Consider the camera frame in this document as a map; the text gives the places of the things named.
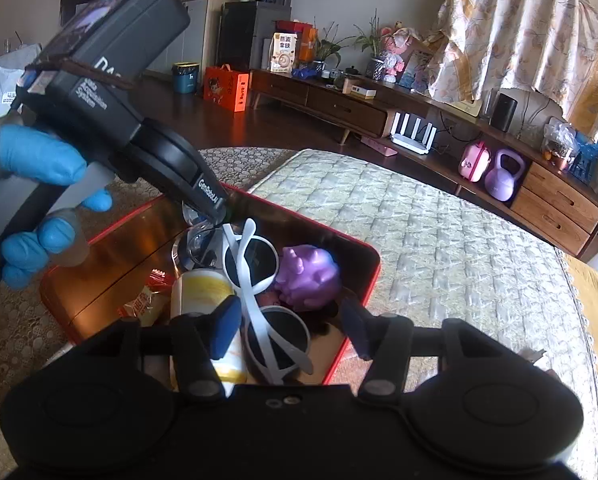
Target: screen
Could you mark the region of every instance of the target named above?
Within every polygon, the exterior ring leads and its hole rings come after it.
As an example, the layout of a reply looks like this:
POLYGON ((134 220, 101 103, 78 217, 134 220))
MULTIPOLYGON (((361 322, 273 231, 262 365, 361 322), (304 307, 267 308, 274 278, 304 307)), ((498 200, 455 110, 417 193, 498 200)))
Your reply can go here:
POLYGON ((71 55, 81 40, 97 23, 115 10, 124 0, 93 0, 71 19, 63 30, 44 48, 42 56, 71 55))

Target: wooden drawer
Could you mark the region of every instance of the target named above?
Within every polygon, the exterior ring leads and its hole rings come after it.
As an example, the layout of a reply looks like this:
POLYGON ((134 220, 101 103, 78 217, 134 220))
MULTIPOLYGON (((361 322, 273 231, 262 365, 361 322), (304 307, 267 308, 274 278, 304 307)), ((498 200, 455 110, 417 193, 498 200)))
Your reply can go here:
POLYGON ((510 207, 572 254, 579 254, 590 235, 535 193, 520 187, 510 207))
POLYGON ((587 233, 593 232, 597 226, 597 206, 536 162, 528 170, 523 186, 564 213, 587 233))
POLYGON ((377 137, 383 134, 387 113, 355 98, 319 88, 310 88, 307 107, 345 121, 351 125, 352 130, 357 126, 361 130, 360 133, 373 134, 377 137))
POLYGON ((252 77, 250 88, 253 91, 305 106, 308 97, 308 85, 305 83, 293 81, 286 76, 258 70, 250 74, 252 77))

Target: pink toy case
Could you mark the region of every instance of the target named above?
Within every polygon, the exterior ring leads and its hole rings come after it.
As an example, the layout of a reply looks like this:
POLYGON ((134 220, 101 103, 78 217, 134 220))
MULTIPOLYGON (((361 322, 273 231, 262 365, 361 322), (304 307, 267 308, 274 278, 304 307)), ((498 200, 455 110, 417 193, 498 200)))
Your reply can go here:
POLYGON ((482 140, 466 146, 461 162, 459 174, 471 182, 477 182, 490 163, 490 152, 482 140))

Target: blue glove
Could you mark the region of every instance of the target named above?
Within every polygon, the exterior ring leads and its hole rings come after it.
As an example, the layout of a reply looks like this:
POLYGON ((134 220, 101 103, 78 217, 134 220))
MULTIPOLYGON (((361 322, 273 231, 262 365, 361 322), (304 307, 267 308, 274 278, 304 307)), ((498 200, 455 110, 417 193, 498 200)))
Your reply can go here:
MULTIPOLYGON (((86 172, 86 161, 71 145, 16 124, 0 128, 0 170, 57 186, 75 184, 86 172)), ((112 197, 102 189, 82 202, 94 211, 107 211, 112 197)), ((76 234, 61 218, 43 221, 34 233, 9 236, 1 245, 6 260, 3 280, 12 288, 23 288, 32 275, 48 263, 48 253, 58 254, 72 245, 76 234)))

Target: wooden floor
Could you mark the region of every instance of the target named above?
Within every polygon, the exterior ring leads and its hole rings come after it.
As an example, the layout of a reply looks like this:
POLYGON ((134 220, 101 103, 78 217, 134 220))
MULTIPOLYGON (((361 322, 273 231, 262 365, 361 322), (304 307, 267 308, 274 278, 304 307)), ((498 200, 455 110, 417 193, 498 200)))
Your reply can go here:
POLYGON ((340 146, 342 128, 279 103, 231 113, 199 97, 175 94, 172 85, 150 77, 145 77, 132 91, 130 100, 143 115, 167 124, 198 150, 230 146, 314 148, 367 160, 447 192, 455 189, 455 185, 441 175, 402 156, 383 156, 352 134, 346 144, 340 146))

